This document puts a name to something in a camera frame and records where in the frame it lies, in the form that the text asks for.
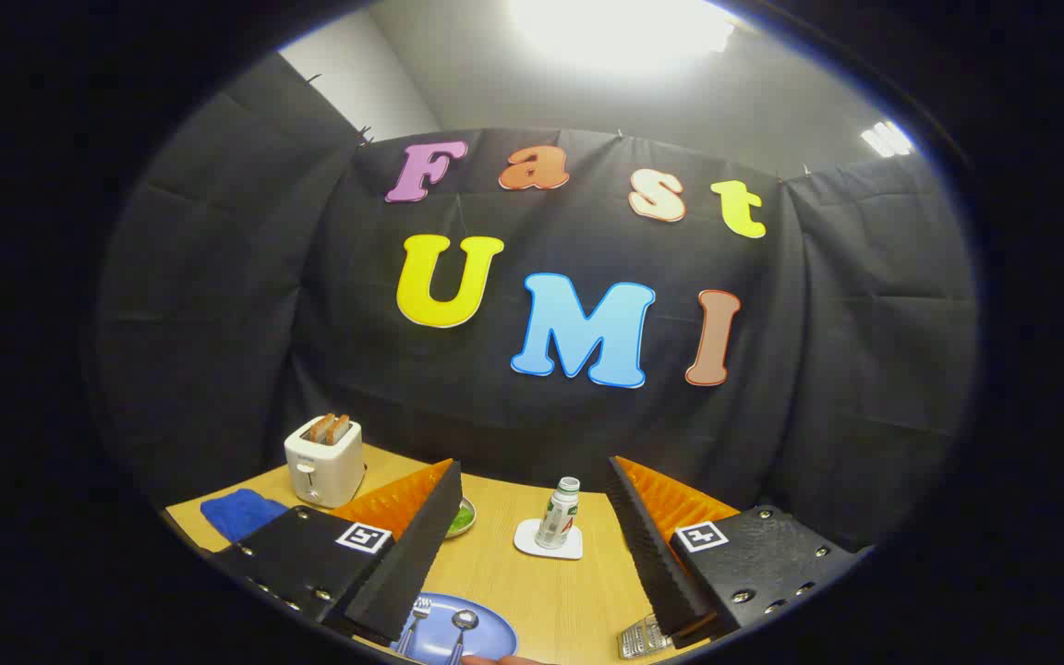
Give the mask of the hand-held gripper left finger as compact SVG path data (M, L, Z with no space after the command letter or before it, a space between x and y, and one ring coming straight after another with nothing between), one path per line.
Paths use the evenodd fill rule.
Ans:
M290 508L211 560L314 624L387 647L461 500L461 465L446 459L332 511Z

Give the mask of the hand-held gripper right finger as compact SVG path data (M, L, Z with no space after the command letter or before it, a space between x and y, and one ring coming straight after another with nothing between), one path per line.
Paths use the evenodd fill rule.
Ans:
M828 588L865 549L772 505L743 511L646 465L610 458L608 497L661 632L718 639Z

